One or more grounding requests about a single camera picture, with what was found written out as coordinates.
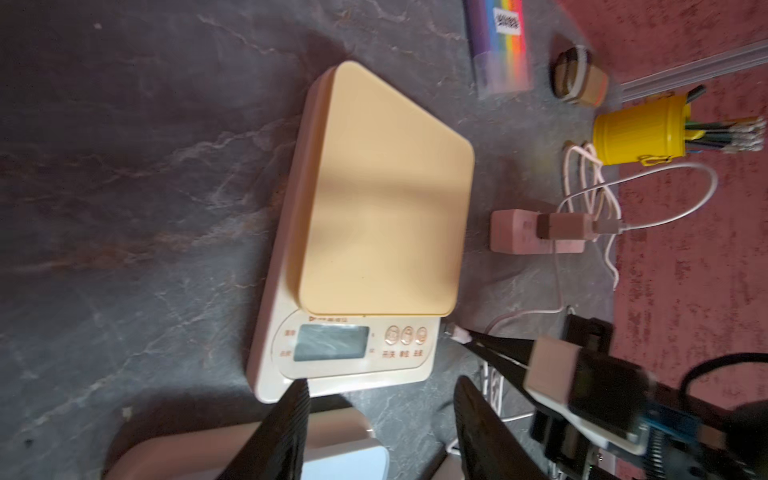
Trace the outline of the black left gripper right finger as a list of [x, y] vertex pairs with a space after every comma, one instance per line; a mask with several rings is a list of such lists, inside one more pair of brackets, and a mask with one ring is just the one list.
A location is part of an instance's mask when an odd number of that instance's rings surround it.
[[540, 478], [540, 468], [467, 376], [456, 382], [454, 413], [466, 479]]

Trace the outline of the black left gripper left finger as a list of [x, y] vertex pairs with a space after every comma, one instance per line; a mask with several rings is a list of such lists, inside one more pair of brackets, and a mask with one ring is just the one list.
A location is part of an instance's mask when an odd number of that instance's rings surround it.
[[307, 380], [295, 380], [217, 479], [300, 479], [309, 415]]

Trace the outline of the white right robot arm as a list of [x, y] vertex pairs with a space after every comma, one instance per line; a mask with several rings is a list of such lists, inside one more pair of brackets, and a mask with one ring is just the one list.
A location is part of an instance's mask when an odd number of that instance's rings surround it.
[[763, 364], [763, 353], [727, 354], [689, 370], [678, 387], [613, 357], [613, 326], [570, 314], [560, 338], [502, 338], [461, 327], [450, 337], [506, 380], [534, 408], [530, 437], [552, 479], [606, 479], [600, 453], [649, 479], [763, 479], [767, 405], [724, 410], [692, 396], [692, 384], [718, 370]]

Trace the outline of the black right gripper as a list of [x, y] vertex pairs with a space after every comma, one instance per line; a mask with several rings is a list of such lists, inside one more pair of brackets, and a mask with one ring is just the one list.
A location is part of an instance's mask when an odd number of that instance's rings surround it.
[[[607, 354], [612, 333], [613, 326], [607, 322], [569, 314], [563, 337], [554, 339]], [[535, 345], [534, 340], [503, 338], [473, 330], [468, 331], [468, 336], [469, 340], [464, 344], [468, 350], [486, 361], [511, 384], [524, 383]], [[602, 448], [592, 444], [561, 415], [538, 404], [534, 399], [533, 401], [552, 417], [553, 425], [545, 433], [545, 455], [571, 478], [584, 478], [587, 475], [591, 452]], [[602, 450], [618, 457], [635, 457], [615, 447]]]

